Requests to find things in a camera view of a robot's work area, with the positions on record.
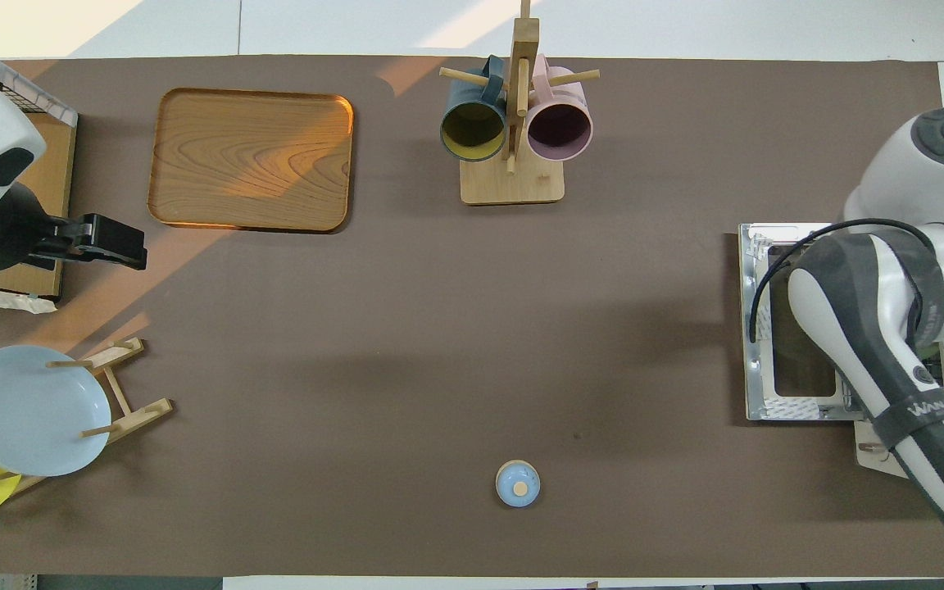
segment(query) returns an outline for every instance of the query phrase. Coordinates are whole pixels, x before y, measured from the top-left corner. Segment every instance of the pink mug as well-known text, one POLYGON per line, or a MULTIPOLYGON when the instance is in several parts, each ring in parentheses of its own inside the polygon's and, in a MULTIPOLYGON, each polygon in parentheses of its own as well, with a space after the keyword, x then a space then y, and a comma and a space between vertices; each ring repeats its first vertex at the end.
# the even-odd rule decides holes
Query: pink mug
POLYGON ((565 67, 548 66, 538 54, 527 111, 527 142, 544 160, 566 161, 576 157, 592 141, 592 117, 580 82, 548 85, 548 79, 573 74, 565 67))

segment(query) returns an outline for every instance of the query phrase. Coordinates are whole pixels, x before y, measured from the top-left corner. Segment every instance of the white floor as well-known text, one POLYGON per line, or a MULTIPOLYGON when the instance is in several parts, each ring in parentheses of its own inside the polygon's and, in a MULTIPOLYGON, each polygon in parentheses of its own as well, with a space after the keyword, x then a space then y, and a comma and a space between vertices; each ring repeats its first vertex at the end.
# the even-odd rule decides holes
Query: white floor
MULTIPOLYGON (((518 0, 0 0, 0 59, 505 56, 519 6, 518 0)), ((944 102, 944 0, 533 0, 533 16, 541 19, 541 50, 552 56, 937 61, 944 102)), ((225 586, 322 588, 327 582, 347 589, 371 580, 231 579, 225 586)), ((376 579, 374 586, 547 588, 587 582, 376 579)), ((647 580, 607 582, 642 586, 647 580)))

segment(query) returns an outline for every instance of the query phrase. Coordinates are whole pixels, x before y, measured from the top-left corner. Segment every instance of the blue mug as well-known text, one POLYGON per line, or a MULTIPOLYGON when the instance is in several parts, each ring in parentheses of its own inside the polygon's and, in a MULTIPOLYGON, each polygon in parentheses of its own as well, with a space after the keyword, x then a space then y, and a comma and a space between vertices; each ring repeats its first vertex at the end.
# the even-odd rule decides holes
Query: blue mug
POLYGON ((493 157, 505 145, 506 93, 505 62, 501 57, 487 57, 482 70, 469 74, 487 78, 486 86, 454 79, 447 94, 447 109, 439 125, 439 138, 446 149, 464 161, 483 161, 493 157))

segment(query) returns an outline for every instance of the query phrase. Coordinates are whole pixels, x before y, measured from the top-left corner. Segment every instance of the mug handle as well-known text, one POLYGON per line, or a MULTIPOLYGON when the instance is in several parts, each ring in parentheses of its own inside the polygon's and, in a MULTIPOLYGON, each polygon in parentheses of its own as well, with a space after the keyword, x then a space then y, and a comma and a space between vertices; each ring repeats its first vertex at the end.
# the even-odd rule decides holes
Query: mug handle
POLYGON ((551 85, 548 85, 548 60, 544 53, 539 53, 534 60, 534 75, 531 77, 534 83, 534 92, 537 94, 538 103, 551 101, 551 85))
POLYGON ((493 104, 502 94, 502 86, 505 78, 502 78, 502 71, 505 68, 505 62, 498 56, 487 57, 487 64, 483 65, 483 77, 487 78, 487 85, 483 86, 483 94, 480 97, 484 103, 493 104))

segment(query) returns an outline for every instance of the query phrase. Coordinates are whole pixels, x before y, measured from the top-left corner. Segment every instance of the blue lid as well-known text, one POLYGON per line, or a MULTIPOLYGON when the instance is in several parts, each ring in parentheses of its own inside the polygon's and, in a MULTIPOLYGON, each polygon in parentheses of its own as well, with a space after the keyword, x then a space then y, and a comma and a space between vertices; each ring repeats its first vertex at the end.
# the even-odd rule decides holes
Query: blue lid
POLYGON ((541 492, 537 471, 525 461, 509 461, 502 465, 495 483, 498 497, 513 508, 533 504, 541 492))

